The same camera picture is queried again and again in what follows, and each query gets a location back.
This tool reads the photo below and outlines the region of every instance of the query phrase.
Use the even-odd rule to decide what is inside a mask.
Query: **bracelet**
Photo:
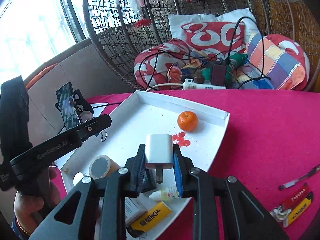
[[[17,225],[18,225],[18,227],[21,229],[22,232],[24,232],[27,236],[30,236],[30,235],[31,235],[29,232],[27,232],[27,231],[22,227],[22,225],[20,225],[17,217],[16,217],[16,222],[17,222]]]

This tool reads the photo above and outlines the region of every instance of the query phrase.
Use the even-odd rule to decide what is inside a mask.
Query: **smartphone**
[[[56,91],[60,112],[67,130],[82,123],[71,82]]]

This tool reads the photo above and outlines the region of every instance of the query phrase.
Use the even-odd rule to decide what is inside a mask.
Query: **screw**
[[[237,178],[235,176],[229,176],[227,178],[227,180],[230,182],[230,183],[235,183],[237,181]]]
[[[191,172],[192,174],[198,174],[198,173],[200,173],[200,169],[199,169],[199,168],[192,168],[192,169],[190,170],[190,172]]]
[[[91,177],[84,177],[83,179],[82,179],[82,182],[84,183],[84,184],[87,184],[87,183],[90,183],[91,182]]]
[[[127,168],[120,168],[120,169],[118,170],[118,172],[119,172],[120,174],[126,174],[126,173],[128,172],[128,169],[127,169]]]

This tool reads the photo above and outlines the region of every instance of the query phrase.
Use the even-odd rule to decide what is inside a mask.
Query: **white tray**
[[[67,192],[73,187],[76,173],[89,174],[91,161],[98,155],[108,155],[120,166],[137,154],[139,144],[146,142],[147,134],[178,134],[182,130],[177,125],[177,117],[183,111],[193,111],[199,118],[198,127],[187,132],[185,140],[188,147],[181,147],[183,156],[191,158],[195,167],[208,171],[225,134],[229,113],[181,98],[157,93],[135,91],[111,114],[112,124],[107,129],[108,138],[101,142],[100,137],[91,136],[78,148],[62,167],[62,177]],[[157,189],[174,186],[173,169],[164,170],[164,182]],[[156,202],[148,196],[151,192],[141,193],[139,200],[147,208]],[[172,213],[147,233],[146,240],[154,240],[175,220],[190,199],[178,199],[166,204]],[[133,239],[127,233],[127,239]]]

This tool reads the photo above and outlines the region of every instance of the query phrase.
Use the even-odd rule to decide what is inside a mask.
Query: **white pillow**
[[[192,15],[174,15],[169,14],[169,25],[172,38],[177,38],[180,40],[186,41],[186,36],[181,28],[181,25],[187,24],[190,22],[234,22],[236,23],[241,17],[247,16],[255,20],[253,14],[250,12],[249,8],[246,9],[237,9],[232,12],[222,14],[218,17],[215,17],[213,14],[192,14]],[[245,28],[244,28],[244,42],[247,44],[251,33],[259,33],[259,30],[256,24],[249,19],[243,19]]]
[[[180,39],[186,42],[187,37],[181,28],[181,25],[195,22],[217,22],[217,18],[213,14],[191,14],[191,15],[176,15],[176,14],[169,14],[168,15],[169,25],[170,25],[170,32],[172,38]]]
[[[253,16],[253,14],[250,12],[249,8],[237,9],[232,12],[222,14],[217,17],[217,20],[218,20],[218,22],[237,22],[243,16],[250,17],[255,22],[257,22],[255,17]],[[256,26],[256,24],[252,20],[245,18],[242,21],[244,22],[244,25],[245,25],[245,27],[244,27],[244,42],[245,42],[245,44],[247,44],[249,42],[251,33],[259,33],[259,30],[258,30],[258,27]]]

